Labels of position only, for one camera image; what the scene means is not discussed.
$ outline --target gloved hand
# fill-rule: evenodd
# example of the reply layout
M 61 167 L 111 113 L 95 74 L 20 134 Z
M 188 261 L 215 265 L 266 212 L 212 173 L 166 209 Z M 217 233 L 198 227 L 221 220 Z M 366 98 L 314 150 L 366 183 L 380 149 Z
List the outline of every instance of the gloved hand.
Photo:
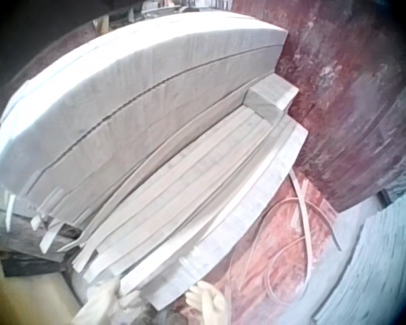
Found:
M 228 325 L 229 311 L 224 295 L 213 285 L 200 281 L 185 294 L 190 307 L 201 313 L 203 325 Z
M 139 291 L 117 297 L 119 278 L 96 284 L 87 290 L 87 303 L 72 319 L 72 325 L 107 325 L 118 311 L 126 311 L 139 300 Z

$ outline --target red wall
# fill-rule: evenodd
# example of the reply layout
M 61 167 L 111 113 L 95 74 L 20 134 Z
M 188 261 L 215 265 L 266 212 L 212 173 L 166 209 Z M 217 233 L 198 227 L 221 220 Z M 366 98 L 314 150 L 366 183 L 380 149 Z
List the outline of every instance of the red wall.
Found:
M 276 73 L 300 89 L 309 130 L 297 167 L 342 211 L 406 170 L 406 42 L 364 0 L 234 0 L 289 31 Z

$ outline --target dark wooden beam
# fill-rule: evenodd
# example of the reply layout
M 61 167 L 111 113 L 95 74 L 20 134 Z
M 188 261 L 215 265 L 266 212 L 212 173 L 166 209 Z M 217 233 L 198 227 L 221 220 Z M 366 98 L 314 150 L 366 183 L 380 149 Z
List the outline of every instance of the dark wooden beam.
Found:
M 46 254 L 43 254 L 39 244 L 45 232 L 46 230 L 43 227 L 33 231 L 29 218 L 14 215 L 12 217 L 11 229 L 8 233 L 5 228 L 5 212 L 0 211 L 0 248 L 6 248 L 41 259 L 62 262 L 65 260 L 66 254 L 57 253 L 57 250 L 65 244 L 72 242 L 72 239 L 57 235 L 51 248 Z

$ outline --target hand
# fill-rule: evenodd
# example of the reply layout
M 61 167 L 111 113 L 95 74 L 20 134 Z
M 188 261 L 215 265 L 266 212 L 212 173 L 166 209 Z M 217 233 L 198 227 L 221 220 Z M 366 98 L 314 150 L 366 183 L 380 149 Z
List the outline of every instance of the hand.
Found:
M 224 295 L 213 285 L 200 281 L 189 288 L 186 302 L 201 313 L 204 325 L 228 325 L 229 312 Z

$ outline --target pile of wood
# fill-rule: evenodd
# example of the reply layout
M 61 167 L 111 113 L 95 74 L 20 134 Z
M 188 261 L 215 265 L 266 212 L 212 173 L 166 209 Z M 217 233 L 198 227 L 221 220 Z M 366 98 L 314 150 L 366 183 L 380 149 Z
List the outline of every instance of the pile of wood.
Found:
M 17 206 L 34 230 L 52 217 L 46 253 L 63 225 L 80 228 L 61 251 L 83 247 L 73 266 L 88 282 L 127 274 L 123 295 L 169 304 L 244 235 L 305 141 L 286 114 L 298 89 L 273 74 L 286 37 L 254 18 L 190 13 L 60 58 L 1 119 L 8 229 Z

